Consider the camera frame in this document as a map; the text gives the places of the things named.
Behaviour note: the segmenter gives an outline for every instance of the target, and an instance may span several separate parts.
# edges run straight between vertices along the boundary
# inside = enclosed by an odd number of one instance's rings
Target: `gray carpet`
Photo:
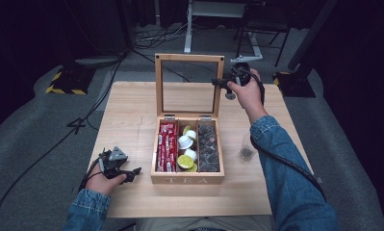
[[[277,56],[274,49],[262,49],[264,59],[251,63],[251,67],[258,69],[263,81],[270,84],[272,73],[288,70],[287,63],[305,35],[304,30],[292,31],[278,67],[273,66]],[[228,61],[234,58],[237,49],[233,36],[233,30],[195,31],[192,53],[224,55]],[[138,51],[153,59],[159,52],[183,53],[183,45],[184,38],[179,38]],[[252,52],[246,47],[243,54],[252,55]],[[98,69],[88,95],[44,93],[58,68],[55,66],[42,76],[35,85],[36,97],[0,126],[0,198],[28,166],[70,131],[67,123],[86,116],[111,77],[111,67]],[[119,67],[116,79],[154,81],[151,76],[154,68],[153,63],[132,52]],[[224,71],[229,69],[230,63],[226,62]],[[342,230],[384,230],[375,189],[322,97],[318,73],[312,72],[309,80],[316,98],[285,98],[285,101],[310,163],[324,181],[322,187],[327,200],[335,207]],[[103,108],[105,104],[90,116],[92,126],[99,127]],[[97,131],[85,124],[85,128],[66,138],[13,188],[0,209],[0,230],[62,227],[97,136]],[[105,230],[117,230],[132,221],[107,219]]]

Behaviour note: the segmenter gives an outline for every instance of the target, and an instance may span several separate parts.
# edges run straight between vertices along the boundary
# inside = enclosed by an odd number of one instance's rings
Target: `shirt sleeve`
[[[257,145],[311,172],[291,137],[274,117],[257,119],[250,128]],[[277,230],[339,230],[334,209],[299,172],[260,152],[270,208]]]
[[[102,230],[111,198],[105,194],[80,190],[68,209],[67,222],[62,230]]]

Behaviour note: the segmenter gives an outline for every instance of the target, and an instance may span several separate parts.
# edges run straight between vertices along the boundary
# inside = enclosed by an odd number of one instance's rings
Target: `wooden box frame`
[[[207,112],[185,112],[185,111],[165,111],[164,109],[164,86],[163,86],[163,62],[203,62],[203,63],[217,63],[217,78],[222,79],[224,68],[223,56],[209,56],[209,55],[185,55],[185,54],[156,54],[155,55],[155,68],[156,68],[156,101],[157,101],[157,123],[156,134],[154,141],[154,152],[152,157],[151,178],[153,184],[192,184],[192,185],[219,185],[224,178],[224,163],[221,150],[221,141],[219,135],[218,124],[218,109],[220,99],[220,88],[214,87],[214,102],[213,110]],[[174,120],[167,120],[167,115],[174,116]],[[202,117],[210,117],[209,121],[202,121]],[[158,171],[158,134],[162,122],[176,122],[178,128],[186,123],[211,123],[215,125],[218,145],[218,172],[161,172]]]

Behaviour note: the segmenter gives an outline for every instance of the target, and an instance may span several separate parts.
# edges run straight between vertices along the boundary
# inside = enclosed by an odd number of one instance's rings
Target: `person's left hand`
[[[99,167],[99,164],[97,163],[96,166],[93,168],[90,177],[93,174],[96,174],[101,171],[101,168]],[[117,177],[113,179],[108,179],[105,177],[102,173],[96,174],[90,178],[90,180],[86,184],[86,189],[95,191],[98,193],[103,193],[105,195],[110,195],[115,186],[119,185],[126,179],[125,174],[118,175]]]

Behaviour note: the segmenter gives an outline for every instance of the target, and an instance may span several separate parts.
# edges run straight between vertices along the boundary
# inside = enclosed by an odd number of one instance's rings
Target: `denim jacket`
[[[270,115],[255,121],[250,133],[265,150],[310,172],[288,133]],[[260,153],[270,208],[277,230],[339,230],[336,213],[302,175]],[[63,230],[102,230],[110,198],[81,190],[68,210]]]

